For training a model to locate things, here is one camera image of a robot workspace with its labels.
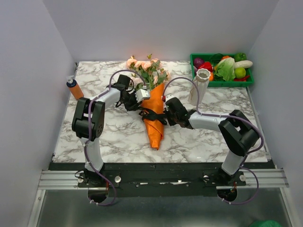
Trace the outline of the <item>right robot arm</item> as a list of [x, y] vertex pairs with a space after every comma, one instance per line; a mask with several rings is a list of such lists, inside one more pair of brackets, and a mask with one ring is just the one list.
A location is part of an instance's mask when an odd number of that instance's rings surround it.
[[165, 99], [165, 116], [170, 126], [180, 125], [188, 129], [206, 129], [220, 132], [229, 152], [217, 172], [217, 179], [223, 185], [235, 180], [248, 151], [259, 140], [260, 135], [253, 124], [240, 110], [234, 110], [226, 117], [215, 114], [199, 114], [197, 110], [187, 110], [174, 96]]

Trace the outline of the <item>pink flower bouquet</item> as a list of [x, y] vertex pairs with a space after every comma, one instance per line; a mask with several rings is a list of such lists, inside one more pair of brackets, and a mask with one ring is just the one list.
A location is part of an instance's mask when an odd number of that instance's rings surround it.
[[150, 90], [153, 90], [161, 84], [165, 84], [170, 81], [170, 73], [162, 67], [159, 59], [153, 58], [152, 54], [147, 55], [146, 61], [140, 61], [131, 56], [126, 61], [126, 68], [128, 70], [136, 71], [143, 77], [143, 80], [132, 73], [133, 81], [136, 88], [140, 88], [143, 85], [143, 81], [146, 83]]

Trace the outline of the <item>orange paper flower wrap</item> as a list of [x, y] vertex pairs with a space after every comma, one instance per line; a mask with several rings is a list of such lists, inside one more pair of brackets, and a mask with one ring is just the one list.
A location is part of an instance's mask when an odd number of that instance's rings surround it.
[[161, 140], [164, 138], [164, 107], [162, 95], [164, 83], [158, 85], [150, 92], [150, 99], [143, 100], [143, 121], [146, 126], [150, 147], [159, 149]]

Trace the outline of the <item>black ribbon gold lettering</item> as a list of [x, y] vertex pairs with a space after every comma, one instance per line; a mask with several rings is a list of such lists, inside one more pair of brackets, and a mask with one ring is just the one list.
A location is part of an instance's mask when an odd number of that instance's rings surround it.
[[164, 125], [162, 121], [163, 113], [156, 113], [153, 110], [144, 107], [140, 107], [139, 110], [140, 110], [139, 115], [141, 116], [142, 121], [144, 120], [159, 121], [162, 125]]

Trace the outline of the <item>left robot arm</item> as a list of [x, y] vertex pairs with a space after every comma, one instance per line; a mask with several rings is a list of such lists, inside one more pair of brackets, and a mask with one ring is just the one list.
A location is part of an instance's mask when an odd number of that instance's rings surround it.
[[119, 75], [118, 81], [109, 84], [101, 94], [91, 98], [82, 97], [77, 101], [71, 127], [84, 147], [85, 176], [95, 187], [101, 186], [106, 180], [101, 172], [104, 161], [99, 145], [105, 110], [114, 104], [124, 104], [127, 111], [136, 111], [144, 100], [151, 97], [146, 85], [137, 91], [129, 91], [131, 81], [126, 75]]

